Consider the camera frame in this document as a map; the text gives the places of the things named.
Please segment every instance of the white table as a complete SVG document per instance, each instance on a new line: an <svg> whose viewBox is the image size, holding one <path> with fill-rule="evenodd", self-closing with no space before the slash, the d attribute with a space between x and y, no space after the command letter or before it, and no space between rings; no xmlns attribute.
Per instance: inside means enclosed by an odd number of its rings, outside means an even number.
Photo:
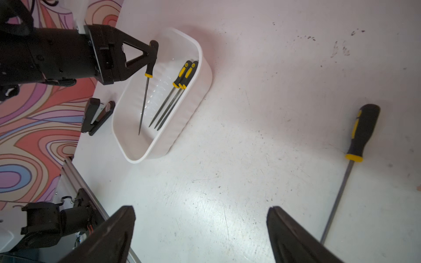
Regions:
<svg viewBox="0 0 421 263"><path fill-rule="evenodd" d="M146 43L170 26L187 33L213 84L165 157L128 163L108 120L81 135L74 165L109 214L134 206L143 263L273 262L268 208L319 239L355 116L376 103L326 246L349 263L419 262L420 10L415 0L125 0L119 29ZM125 84L98 84L94 97L117 101Z"/></svg>

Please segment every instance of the white plastic basket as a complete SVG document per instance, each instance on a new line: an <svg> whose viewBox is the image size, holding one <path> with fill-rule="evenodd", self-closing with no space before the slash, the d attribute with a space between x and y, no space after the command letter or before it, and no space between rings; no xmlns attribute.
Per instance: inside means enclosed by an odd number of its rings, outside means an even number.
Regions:
<svg viewBox="0 0 421 263"><path fill-rule="evenodd" d="M153 78L149 80L148 97L140 135L138 135L138 130L146 84L144 75L146 69L139 70L132 76L112 116L115 138L124 157L131 163L164 156L199 106L212 83L211 68L203 57L202 48L196 40L174 28L164 30L154 40L159 43L158 58ZM161 129L157 131L154 126L166 106L151 127L148 127L173 88L172 83L187 60L199 61L194 77Z"/></svg>

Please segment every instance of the colorful patterned cloth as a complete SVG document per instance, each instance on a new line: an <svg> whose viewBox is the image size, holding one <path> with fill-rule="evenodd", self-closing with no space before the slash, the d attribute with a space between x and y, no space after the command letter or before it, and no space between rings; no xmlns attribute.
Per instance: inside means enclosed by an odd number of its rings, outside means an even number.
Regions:
<svg viewBox="0 0 421 263"><path fill-rule="evenodd" d="M72 14L35 1L35 27L72 29ZM32 0L22 0L30 9ZM123 0L91 0L86 24L115 26ZM13 18L9 23L19 23ZM24 84L18 96L0 104L0 210L50 201L64 158L73 155L86 101L96 79L73 87Z"/></svg>

